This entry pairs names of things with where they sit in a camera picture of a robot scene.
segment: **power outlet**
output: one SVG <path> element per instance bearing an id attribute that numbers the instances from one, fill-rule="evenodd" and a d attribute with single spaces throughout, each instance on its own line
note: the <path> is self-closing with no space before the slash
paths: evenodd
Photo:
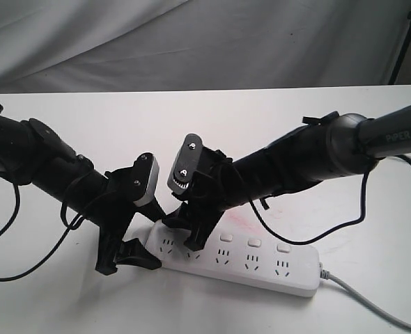
<path id="1" fill-rule="evenodd" d="M 231 235 L 231 240 L 223 240 L 222 235 Z M 311 297 L 320 284 L 320 260 L 312 246 L 291 246 L 284 253 L 270 235 L 254 238 L 218 226 L 204 249 L 192 252 L 183 246 L 187 236 L 188 231 L 172 230 L 158 222 L 146 248 L 161 259 L 164 268 L 253 287 Z M 258 239 L 259 246 L 250 246 L 253 239 Z"/>

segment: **white table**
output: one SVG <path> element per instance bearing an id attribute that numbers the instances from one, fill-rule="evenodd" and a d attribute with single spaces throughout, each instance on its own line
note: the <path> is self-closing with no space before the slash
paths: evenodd
<path id="1" fill-rule="evenodd" d="M 157 198 L 179 203 L 166 187 L 184 136 L 240 158 L 300 125 L 302 116 L 333 110 L 377 117 L 411 104 L 411 86 L 243 90 L 179 93 L 0 95 L 3 114 L 47 123 L 98 171 L 130 166 L 140 153 L 160 163 Z M 357 217 L 361 177 L 332 180 L 270 201 L 263 215 L 275 230 L 304 239 Z M 12 187 L 0 180 L 0 227 L 13 208 Z M 33 186 L 0 239 L 0 276 L 35 264 L 63 232 L 60 205 Z M 224 215 L 264 233 L 245 205 Z M 127 236 L 150 226 L 137 215 Z M 0 283 L 0 333 L 400 333 L 324 283 L 312 299 L 160 269 L 94 270 L 98 228 L 85 222 L 33 275 Z M 411 169 L 385 160 L 372 173 L 361 225 L 314 245 L 320 259 L 388 312 L 411 323 Z"/>

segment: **power strip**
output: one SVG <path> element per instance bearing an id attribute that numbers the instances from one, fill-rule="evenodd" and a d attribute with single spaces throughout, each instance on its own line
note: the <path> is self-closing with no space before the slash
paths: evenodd
<path id="1" fill-rule="evenodd" d="M 157 222 L 146 248 L 164 268 L 303 297 L 320 284 L 320 261 L 312 246 L 291 246 L 270 235 L 264 238 L 216 227 L 203 250 L 183 246 L 188 231 Z"/>

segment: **robotic arm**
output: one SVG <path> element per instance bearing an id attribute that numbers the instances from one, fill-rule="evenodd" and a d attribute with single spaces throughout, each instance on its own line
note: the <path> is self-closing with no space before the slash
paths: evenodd
<path id="1" fill-rule="evenodd" d="M 138 239 L 123 241 L 136 212 L 152 221 L 162 218 L 170 228 L 189 230 L 185 245 L 197 251 L 229 208 L 257 199 L 268 208 L 266 198 L 364 174 L 384 157 L 411 152 L 411 106 L 376 120 L 333 112 L 304 118 L 303 123 L 237 161 L 207 148 L 196 134 L 187 135 L 168 180 L 183 203 L 169 215 L 154 196 L 159 167 L 151 153 L 140 155 L 132 167 L 103 176 L 33 118 L 16 122 L 0 116 L 0 177 L 18 185 L 35 184 L 62 202 L 62 216 L 69 206 L 80 219 L 99 226 L 100 273 L 114 273 L 120 264 L 156 269 L 161 262 Z M 67 227 L 77 228 L 80 219 Z"/>

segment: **white backdrop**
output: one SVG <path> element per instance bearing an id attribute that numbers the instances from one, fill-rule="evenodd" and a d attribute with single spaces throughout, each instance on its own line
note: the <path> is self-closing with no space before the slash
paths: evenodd
<path id="1" fill-rule="evenodd" d="M 0 93 L 385 84 L 411 10 L 411 0 L 11 2 L 0 0 L 0 16 L 16 17 L 0 29 Z"/>

